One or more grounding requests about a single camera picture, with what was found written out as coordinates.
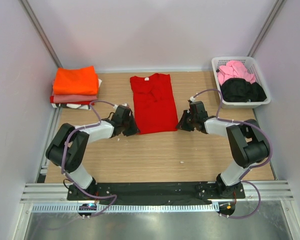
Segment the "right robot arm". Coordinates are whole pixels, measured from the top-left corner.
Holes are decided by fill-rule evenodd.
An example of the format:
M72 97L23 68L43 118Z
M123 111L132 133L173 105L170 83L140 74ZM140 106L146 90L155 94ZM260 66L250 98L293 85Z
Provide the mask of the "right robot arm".
M215 183L201 183L199 196L232 198L240 190L242 178L270 155L270 144L254 119L235 123L209 116L202 101L189 100L189 109L184 110L176 128L193 132L195 130L206 135L218 135L228 139L232 163L219 173Z

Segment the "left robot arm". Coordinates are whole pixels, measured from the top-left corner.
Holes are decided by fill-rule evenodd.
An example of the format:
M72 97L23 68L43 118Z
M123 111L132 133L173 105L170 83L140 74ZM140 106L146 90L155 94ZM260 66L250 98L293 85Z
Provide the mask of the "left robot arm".
M61 173L73 182L83 199L91 200L96 194L97 183L83 165L87 145L120 134L129 137L139 132L132 110L126 105L118 105L111 118L103 118L97 123L61 125L47 147L45 157L61 168Z

